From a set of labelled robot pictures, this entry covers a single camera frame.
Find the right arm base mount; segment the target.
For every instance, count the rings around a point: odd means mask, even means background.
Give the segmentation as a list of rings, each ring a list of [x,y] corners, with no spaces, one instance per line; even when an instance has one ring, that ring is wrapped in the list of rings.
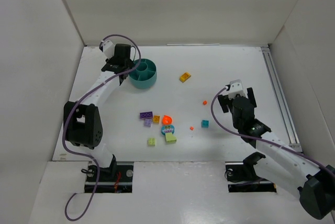
[[[255,152],[243,161],[226,162],[225,178],[230,193],[276,193],[274,183],[256,175],[254,166],[258,161],[264,159],[265,155]]]

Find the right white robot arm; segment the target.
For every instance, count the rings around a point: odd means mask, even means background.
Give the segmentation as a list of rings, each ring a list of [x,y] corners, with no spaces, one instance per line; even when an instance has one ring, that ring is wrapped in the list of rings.
[[[321,220],[334,210],[334,166],[323,165],[295,151],[279,139],[263,122],[256,119],[253,89],[243,89],[241,83],[231,83],[213,98],[224,113],[231,113],[234,131],[218,125],[240,137],[255,149],[243,160],[245,181],[266,179],[295,196],[302,208]]]

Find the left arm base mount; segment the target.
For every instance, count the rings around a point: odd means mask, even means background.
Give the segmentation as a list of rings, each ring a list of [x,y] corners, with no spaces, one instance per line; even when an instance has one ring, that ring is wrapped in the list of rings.
[[[100,176],[95,193],[132,193],[133,163],[117,162],[113,156],[109,167],[100,169]],[[92,193],[97,179],[97,166],[90,164],[88,168],[81,169],[85,174],[84,192]]]

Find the light green square lego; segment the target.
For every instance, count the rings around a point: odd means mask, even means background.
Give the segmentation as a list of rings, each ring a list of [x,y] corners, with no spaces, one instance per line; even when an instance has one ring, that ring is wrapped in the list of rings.
[[[149,147],[155,147],[155,145],[156,145],[156,139],[155,138],[149,138],[148,142],[147,142],[147,145]]]

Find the teal lego brick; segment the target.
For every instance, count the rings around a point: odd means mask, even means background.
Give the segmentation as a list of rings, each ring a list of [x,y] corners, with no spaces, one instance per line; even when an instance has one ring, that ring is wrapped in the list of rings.
[[[208,120],[202,120],[201,127],[202,128],[208,128],[209,127],[209,121]]]

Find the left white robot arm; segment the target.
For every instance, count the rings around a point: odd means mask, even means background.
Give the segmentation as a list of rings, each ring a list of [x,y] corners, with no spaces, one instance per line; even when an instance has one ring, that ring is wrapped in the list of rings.
[[[99,77],[82,98],[64,105],[63,147],[71,154],[94,159],[100,167],[109,167],[113,159],[102,141],[100,112],[107,98],[135,66],[131,49],[129,44],[113,44],[110,40],[104,43],[102,51],[107,59]]]

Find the aluminium rail right edge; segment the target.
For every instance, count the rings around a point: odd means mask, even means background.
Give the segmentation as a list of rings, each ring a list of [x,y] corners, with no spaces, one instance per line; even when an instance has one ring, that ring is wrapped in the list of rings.
[[[289,139],[289,146],[295,151],[303,153],[299,137],[297,135],[293,119],[291,117],[288,104],[278,77],[274,61],[270,52],[270,47],[261,47],[261,52],[267,67],[267,71],[270,76],[272,87],[275,93],[275,97],[281,112],[281,117],[285,125],[286,133]]]

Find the yellow square lego brick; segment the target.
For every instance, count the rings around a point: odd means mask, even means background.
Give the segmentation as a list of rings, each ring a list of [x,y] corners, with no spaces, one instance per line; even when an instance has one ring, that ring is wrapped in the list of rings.
[[[154,124],[158,124],[160,122],[160,116],[154,115],[152,121]]]

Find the light purple square lego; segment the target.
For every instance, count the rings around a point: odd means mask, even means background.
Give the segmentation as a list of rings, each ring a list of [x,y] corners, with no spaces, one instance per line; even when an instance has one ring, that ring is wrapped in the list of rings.
[[[147,118],[144,120],[145,127],[151,127],[151,125],[152,125],[152,119]]]

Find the orange round lego piece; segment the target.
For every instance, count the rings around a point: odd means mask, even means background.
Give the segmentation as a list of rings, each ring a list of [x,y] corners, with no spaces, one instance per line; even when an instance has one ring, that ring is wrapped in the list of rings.
[[[168,116],[168,115],[164,115],[163,118],[162,118],[162,124],[163,125],[171,125],[173,122],[173,119]]]

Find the light green sloped lego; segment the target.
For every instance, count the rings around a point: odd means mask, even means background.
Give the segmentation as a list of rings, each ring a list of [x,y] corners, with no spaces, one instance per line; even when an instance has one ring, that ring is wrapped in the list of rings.
[[[172,132],[168,132],[165,134],[165,141],[167,144],[173,144],[176,143],[177,138],[173,135]]]

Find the dark purple long lego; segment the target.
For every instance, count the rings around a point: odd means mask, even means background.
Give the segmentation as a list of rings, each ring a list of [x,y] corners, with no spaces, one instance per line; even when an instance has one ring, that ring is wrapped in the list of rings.
[[[152,119],[153,118],[153,112],[151,111],[146,111],[146,112],[141,112],[139,114],[140,119]]]

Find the teal round divided container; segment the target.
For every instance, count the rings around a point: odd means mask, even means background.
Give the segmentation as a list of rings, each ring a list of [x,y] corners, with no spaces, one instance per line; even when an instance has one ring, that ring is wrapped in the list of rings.
[[[129,74],[130,82],[137,89],[148,89],[157,80],[157,68],[153,61],[141,59],[139,66]]]

